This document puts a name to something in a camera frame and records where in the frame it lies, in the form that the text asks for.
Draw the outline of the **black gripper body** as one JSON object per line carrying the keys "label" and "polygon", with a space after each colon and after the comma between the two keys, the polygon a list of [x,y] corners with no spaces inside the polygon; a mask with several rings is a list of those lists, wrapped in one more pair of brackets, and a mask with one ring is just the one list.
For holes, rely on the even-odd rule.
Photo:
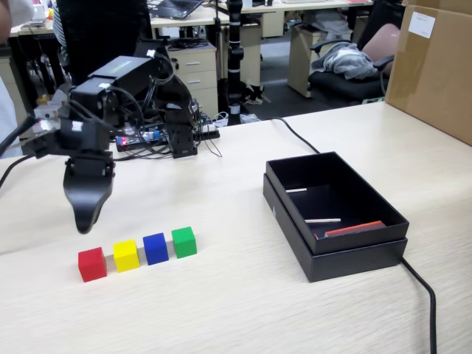
{"label": "black gripper body", "polygon": [[57,153],[69,156],[71,176],[109,177],[113,173],[110,133],[95,122],[61,120],[55,134]]}

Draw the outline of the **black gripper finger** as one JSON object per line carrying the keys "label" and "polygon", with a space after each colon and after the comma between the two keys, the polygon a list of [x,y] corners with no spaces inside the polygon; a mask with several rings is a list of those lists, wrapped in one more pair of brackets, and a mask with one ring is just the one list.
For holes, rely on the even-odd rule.
{"label": "black gripper finger", "polygon": [[104,203],[111,196],[114,183],[113,162],[91,163],[91,224],[90,228],[97,222]]}
{"label": "black gripper finger", "polygon": [[63,188],[66,198],[72,206],[77,230],[80,234],[91,231],[91,176],[64,176]]}

